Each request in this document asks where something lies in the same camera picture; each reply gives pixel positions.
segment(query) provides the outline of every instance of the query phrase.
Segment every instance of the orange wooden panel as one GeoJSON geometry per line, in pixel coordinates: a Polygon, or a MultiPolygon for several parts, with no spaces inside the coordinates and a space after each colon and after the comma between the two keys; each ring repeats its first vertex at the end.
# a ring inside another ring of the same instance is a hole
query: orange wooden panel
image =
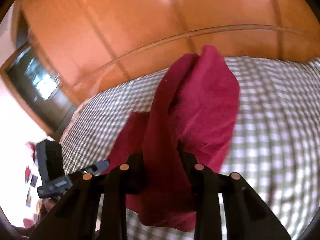
{"type": "Polygon", "coordinates": [[[283,59],[307,61],[320,57],[320,42],[295,33],[283,33],[283,59]]]}
{"type": "Polygon", "coordinates": [[[134,79],[168,68],[179,57],[190,52],[186,40],[180,39],[129,54],[120,61],[134,79]]]}
{"type": "Polygon", "coordinates": [[[183,30],[171,0],[80,0],[121,56],[183,30]]]}
{"type": "Polygon", "coordinates": [[[282,26],[320,37],[320,24],[305,0],[277,0],[282,26]]]}
{"type": "Polygon", "coordinates": [[[187,28],[221,25],[275,25],[272,0],[177,0],[187,28]]]}
{"type": "Polygon", "coordinates": [[[69,85],[111,61],[76,0],[23,0],[22,6],[44,52],[69,85]]]}
{"type": "Polygon", "coordinates": [[[269,30],[239,30],[204,34],[192,38],[197,53],[205,44],[214,45],[225,57],[250,56],[277,58],[277,33],[269,30]]]}
{"type": "Polygon", "coordinates": [[[88,78],[75,85],[73,91],[77,95],[78,100],[82,103],[87,98],[93,97],[108,88],[127,81],[128,79],[120,70],[118,64],[113,64],[90,75],[88,78]]]}

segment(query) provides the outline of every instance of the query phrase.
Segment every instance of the red towel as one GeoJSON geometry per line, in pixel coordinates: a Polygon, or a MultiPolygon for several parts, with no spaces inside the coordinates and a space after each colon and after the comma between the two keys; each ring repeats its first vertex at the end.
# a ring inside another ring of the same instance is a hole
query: red towel
{"type": "Polygon", "coordinates": [[[146,226],[191,231],[195,202],[177,142],[219,172],[238,112],[239,85],[213,46],[185,54],[162,78],[149,113],[132,113],[109,156],[108,170],[142,150],[147,187],[128,195],[127,208],[146,226]]]}

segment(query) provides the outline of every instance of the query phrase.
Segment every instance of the checkered bedsheet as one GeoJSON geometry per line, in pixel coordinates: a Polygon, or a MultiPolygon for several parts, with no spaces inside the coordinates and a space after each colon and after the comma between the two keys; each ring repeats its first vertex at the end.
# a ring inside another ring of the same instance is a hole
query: checkered bedsheet
{"type": "MultiPolygon", "coordinates": [[[[292,239],[320,205],[320,59],[308,64],[227,57],[240,108],[221,173],[237,171],[271,207],[292,239]]],[[[90,99],[65,134],[66,174],[106,158],[131,111],[149,111],[167,70],[137,78],[90,99]]],[[[220,196],[222,233],[226,224],[220,196]]],[[[129,239],[193,239],[193,232],[146,227],[127,210],[129,239]]]]}

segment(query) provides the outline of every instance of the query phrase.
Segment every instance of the white wall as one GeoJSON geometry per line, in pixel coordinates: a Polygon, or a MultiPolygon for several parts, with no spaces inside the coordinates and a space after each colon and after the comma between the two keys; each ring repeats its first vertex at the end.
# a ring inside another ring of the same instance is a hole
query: white wall
{"type": "MultiPolygon", "coordinates": [[[[0,65],[15,51],[11,41],[12,7],[0,25],[0,65]]],[[[25,143],[39,142],[45,132],[24,112],[0,79],[0,206],[9,221],[22,226],[28,187],[24,173],[28,159],[25,143]]]]}

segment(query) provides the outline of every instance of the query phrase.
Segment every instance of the door frame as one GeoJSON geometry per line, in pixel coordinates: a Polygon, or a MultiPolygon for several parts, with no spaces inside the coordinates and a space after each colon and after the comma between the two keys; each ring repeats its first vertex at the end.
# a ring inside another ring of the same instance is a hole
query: door frame
{"type": "Polygon", "coordinates": [[[42,119],[31,109],[31,107],[23,100],[20,96],[19,92],[12,84],[9,76],[6,73],[6,69],[12,65],[16,57],[23,52],[28,47],[31,47],[29,43],[24,44],[19,49],[17,49],[12,55],[0,66],[0,77],[2,78],[4,85],[13,96],[13,98],[17,101],[17,103],[21,106],[21,108],[30,116],[30,118],[42,129],[44,132],[51,136],[53,139],[58,139],[57,134],[48,126],[46,125],[42,119]]]}

